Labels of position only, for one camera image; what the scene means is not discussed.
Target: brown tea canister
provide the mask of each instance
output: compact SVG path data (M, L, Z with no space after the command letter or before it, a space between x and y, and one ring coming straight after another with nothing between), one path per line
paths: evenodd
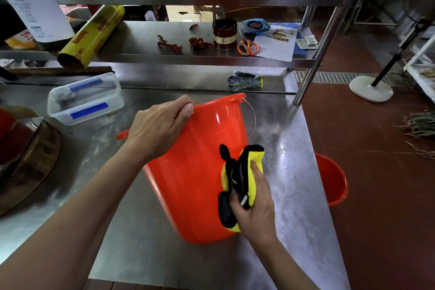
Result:
M237 22L231 18L220 18L213 22L215 47L231 49L237 45Z

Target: plastic storage box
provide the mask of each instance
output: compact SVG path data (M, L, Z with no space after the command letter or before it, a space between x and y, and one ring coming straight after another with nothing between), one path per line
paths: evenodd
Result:
M66 126L105 115L124 106L114 73L102 74L52 89L47 111Z

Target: blue and gray work glove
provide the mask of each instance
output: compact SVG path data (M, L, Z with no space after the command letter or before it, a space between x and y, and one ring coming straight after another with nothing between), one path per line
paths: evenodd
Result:
M234 71L232 75L227 77L228 85L236 92L239 89L248 87L263 87L263 75L256 76L248 72Z

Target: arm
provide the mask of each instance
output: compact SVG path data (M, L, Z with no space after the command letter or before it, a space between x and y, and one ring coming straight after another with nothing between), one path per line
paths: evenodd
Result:
M245 210L236 195L230 196L231 209L242 234L252 245L278 290L318 290L277 238L269 184L255 162L251 162L251 169L257 187L253 207Z
M120 201L142 167L173 145L192 103L185 95L139 111L119 151L0 265L0 289L82 289Z

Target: hand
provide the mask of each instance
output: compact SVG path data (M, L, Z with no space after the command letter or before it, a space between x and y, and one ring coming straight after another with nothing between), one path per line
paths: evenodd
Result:
M254 205L245 210L233 192L230 195L230 206L242 234L256 249L273 244L278 238L276 236L274 203L269 184L254 161L251 161L251 170L257 188Z
M141 166L165 154L175 143L193 113L193 101L183 95L175 101L140 110L123 145Z

